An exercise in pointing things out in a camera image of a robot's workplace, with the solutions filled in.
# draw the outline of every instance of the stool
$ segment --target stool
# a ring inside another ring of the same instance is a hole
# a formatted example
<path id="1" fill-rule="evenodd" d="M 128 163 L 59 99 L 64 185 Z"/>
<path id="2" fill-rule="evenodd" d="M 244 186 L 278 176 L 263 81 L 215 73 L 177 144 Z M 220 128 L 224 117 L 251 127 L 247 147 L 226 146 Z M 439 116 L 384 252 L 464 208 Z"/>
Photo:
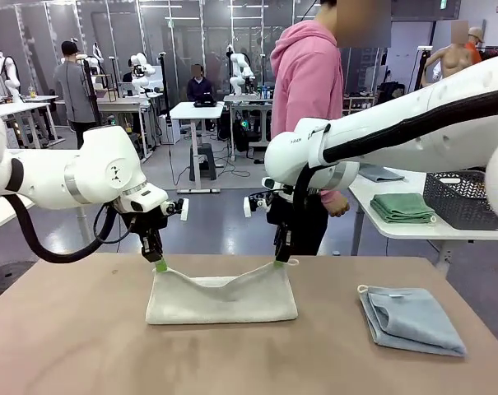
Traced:
<path id="1" fill-rule="evenodd" d="M 212 144 L 206 142 L 198 146 L 198 155 L 205 155 L 208 160 L 208 178 L 216 179 L 216 162 L 214 162 L 214 152 Z M 193 173 L 193 146 L 190 147 L 190 181 L 195 181 L 196 177 Z"/>

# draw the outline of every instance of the light blue cloth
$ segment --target light blue cloth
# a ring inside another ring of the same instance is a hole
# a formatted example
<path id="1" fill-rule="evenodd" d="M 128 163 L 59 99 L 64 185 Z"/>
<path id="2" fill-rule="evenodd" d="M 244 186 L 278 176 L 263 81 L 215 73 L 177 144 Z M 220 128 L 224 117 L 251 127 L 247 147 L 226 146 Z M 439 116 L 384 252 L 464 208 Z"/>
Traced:
<path id="1" fill-rule="evenodd" d="M 448 316 L 427 290 L 369 286 L 359 295 L 378 345 L 445 356 L 467 354 Z"/>

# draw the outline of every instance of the green towel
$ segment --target green towel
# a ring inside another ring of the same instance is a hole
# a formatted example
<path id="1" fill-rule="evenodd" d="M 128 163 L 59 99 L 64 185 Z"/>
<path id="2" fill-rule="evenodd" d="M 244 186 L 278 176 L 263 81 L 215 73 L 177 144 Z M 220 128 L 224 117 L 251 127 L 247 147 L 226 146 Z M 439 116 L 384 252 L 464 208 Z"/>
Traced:
<path id="1" fill-rule="evenodd" d="M 419 193 L 374 195 L 370 205 L 388 223 L 427 224 L 435 214 Z"/>

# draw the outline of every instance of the black basket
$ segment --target black basket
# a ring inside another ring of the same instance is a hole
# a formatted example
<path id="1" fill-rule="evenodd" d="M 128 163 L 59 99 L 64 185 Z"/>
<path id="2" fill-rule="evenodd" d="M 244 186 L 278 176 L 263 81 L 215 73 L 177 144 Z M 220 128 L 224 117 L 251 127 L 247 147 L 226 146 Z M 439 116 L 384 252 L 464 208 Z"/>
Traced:
<path id="1" fill-rule="evenodd" d="M 455 229 L 498 230 L 498 216 L 486 199 L 482 171 L 429 173 L 423 197 L 426 204 Z"/>

